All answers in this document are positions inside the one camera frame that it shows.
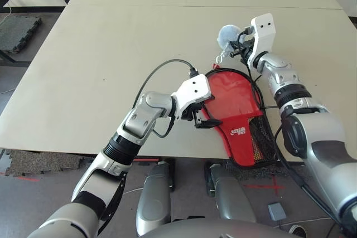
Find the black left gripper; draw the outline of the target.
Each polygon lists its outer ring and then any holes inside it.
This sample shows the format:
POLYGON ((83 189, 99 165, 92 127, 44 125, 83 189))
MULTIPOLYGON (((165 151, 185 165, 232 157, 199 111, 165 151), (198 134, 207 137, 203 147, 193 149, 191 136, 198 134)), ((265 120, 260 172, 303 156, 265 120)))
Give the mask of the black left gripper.
MULTIPOLYGON (((206 101, 212 101, 215 99, 214 95, 211 95, 206 101)), ((202 120, 198 117, 198 112, 204 107, 203 103, 192 103, 190 104, 181 115, 181 120, 194 121, 195 128, 197 129, 210 129, 218 127, 222 121, 217 119, 202 120)))

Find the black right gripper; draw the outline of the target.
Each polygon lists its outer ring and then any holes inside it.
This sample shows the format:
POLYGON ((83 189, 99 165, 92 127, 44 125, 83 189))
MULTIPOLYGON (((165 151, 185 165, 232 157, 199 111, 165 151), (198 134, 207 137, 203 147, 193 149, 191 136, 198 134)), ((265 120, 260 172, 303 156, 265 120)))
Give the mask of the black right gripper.
POLYGON ((239 50, 232 51, 230 53, 230 57, 236 57, 237 55, 240 55, 243 60, 247 60, 253 51, 254 41, 255 41, 254 37, 248 40, 245 37, 240 37, 239 41, 238 40, 230 41, 229 43, 231 47, 240 47, 240 51, 239 50))

